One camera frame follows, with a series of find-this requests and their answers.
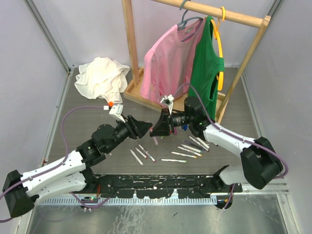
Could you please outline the pink clear pen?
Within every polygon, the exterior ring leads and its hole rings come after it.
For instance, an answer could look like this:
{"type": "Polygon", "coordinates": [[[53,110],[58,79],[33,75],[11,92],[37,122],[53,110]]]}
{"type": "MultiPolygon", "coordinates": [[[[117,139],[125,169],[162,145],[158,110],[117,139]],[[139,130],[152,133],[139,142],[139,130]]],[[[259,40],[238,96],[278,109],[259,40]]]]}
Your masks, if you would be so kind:
{"type": "Polygon", "coordinates": [[[157,146],[157,145],[158,145],[157,138],[156,138],[156,137],[153,137],[153,140],[154,140],[154,142],[155,142],[155,145],[157,146]]]}

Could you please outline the magenta cap marker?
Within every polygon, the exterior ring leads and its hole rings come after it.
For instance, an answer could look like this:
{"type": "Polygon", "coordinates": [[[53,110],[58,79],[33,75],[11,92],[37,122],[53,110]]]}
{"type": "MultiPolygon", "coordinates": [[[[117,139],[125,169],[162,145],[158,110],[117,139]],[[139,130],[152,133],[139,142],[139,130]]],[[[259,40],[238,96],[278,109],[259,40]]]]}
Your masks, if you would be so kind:
{"type": "Polygon", "coordinates": [[[139,144],[138,146],[154,163],[156,163],[156,160],[153,158],[153,156],[147,150],[145,150],[142,145],[139,144]]]}

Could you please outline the yellow cap marker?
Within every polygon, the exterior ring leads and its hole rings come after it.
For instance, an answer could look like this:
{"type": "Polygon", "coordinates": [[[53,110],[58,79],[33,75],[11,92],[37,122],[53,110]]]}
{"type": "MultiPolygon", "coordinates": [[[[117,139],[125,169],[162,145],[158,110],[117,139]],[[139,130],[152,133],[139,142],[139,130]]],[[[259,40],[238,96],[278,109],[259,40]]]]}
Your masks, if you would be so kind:
{"type": "Polygon", "coordinates": [[[177,146],[177,148],[179,148],[179,149],[181,149],[181,150],[184,150],[184,151],[186,151],[186,152],[192,153],[192,154],[194,154],[194,155],[196,155],[196,156],[202,156],[202,154],[201,154],[201,153],[198,153],[198,152],[192,151],[192,150],[187,149],[187,148],[183,148],[183,147],[180,147],[180,146],[177,146]]]}

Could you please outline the red cap marker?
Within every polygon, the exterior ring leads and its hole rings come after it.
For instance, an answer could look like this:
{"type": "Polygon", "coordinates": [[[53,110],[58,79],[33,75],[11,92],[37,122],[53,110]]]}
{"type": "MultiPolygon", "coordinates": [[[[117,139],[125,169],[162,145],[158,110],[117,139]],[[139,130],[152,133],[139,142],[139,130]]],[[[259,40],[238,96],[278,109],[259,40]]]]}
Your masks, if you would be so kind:
{"type": "Polygon", "coordinates": [[[143,156],[145,159],[147,159],[147,156],[139,148],[135,147],[135,149],[141,156],[143,156]]]}

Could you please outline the light grey cap marker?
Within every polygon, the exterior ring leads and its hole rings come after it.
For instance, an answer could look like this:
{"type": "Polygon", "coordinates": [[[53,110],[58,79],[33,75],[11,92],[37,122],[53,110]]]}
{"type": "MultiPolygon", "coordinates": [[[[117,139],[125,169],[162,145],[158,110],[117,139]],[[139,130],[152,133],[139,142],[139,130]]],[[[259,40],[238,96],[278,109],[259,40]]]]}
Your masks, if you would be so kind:
{"type": "Polygon", "coordinates": [[[143,166],[143,165],[144,165],[143,162],[138,158],[138,156],[135,154],[135,152],[134,152],[132,149],[130,149],[130,152],[131,152],[131,154],[133,155],[133,157],[136,159],[136,161],[137,161],[141,166],[143,166]]]}

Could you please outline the green cap marker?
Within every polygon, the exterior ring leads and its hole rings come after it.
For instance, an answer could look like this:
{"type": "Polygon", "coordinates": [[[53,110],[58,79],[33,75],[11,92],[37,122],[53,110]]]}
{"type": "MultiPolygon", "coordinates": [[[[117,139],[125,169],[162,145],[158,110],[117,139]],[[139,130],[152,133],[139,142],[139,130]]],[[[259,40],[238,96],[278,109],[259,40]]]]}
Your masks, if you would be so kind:
{"type": "Polygon", "coordinates": [[[164,162],[187,163],[187,161],[186,161],[186,160],[178,160],[178,159],[161,159],[160,161],[164,161],[164,162]]]}

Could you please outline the teal cap marker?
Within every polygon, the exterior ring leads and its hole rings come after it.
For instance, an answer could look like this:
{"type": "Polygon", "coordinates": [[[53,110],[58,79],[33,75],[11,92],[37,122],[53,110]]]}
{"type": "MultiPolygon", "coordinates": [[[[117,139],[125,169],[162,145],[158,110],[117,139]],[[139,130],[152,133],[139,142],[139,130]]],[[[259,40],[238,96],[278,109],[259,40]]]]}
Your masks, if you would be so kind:
{"type": "Polygon", "coordinates": [[[197,149],[197,148],[194,148],[194,147],[191,147],[191,146],[188,146],[188,145],[184,145],[184,144],[182,144],[181,146],[183,146],[186,149],[192,150],[194,152],[202,153],[202,151],[200,149],[197,149]]]}

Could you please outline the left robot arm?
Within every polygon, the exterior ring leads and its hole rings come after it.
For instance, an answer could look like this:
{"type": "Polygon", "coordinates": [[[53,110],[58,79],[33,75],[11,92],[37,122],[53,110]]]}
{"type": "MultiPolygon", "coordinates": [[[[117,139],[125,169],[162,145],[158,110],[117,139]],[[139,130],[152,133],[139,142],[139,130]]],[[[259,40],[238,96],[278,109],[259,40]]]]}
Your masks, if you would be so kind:
{"type": "Polygon", "coordinates": [[[5,199],[11,218],[19,217],[34,208],[44,198],[84,190],[93,193],[98,182],[94,179],[92,166],[102,162],[127,138],[142,138],[149,132],[150,122],[136,120],[128,115],[118,121],[116,127],[100,125],[91,139],[78,146],[65,157],[35,170],[6,176],[1,197],[5,199]]]}

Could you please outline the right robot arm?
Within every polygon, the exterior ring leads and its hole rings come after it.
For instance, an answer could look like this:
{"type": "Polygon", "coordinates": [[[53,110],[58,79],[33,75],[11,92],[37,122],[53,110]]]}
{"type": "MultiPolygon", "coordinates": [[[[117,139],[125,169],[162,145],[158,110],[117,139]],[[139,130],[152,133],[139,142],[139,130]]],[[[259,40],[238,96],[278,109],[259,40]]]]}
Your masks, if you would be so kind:
{"type": "Polygon", "coordinates": [[[183,111],[173,110],[173,102],[173,96],[163,96],[160,99],[163,109],[150,136],[171,136],[177,127],[188,126],[201,144],[216,144],[240,158],[240,166],[227,165],[214,174],[214,187],[219,192],[225,192],[231,184],[240,182],[247,182],[261,190],[286,170],[268,139],[245,137],[222,127],[206,116],[196,97],[184,100],[183,111]]]}

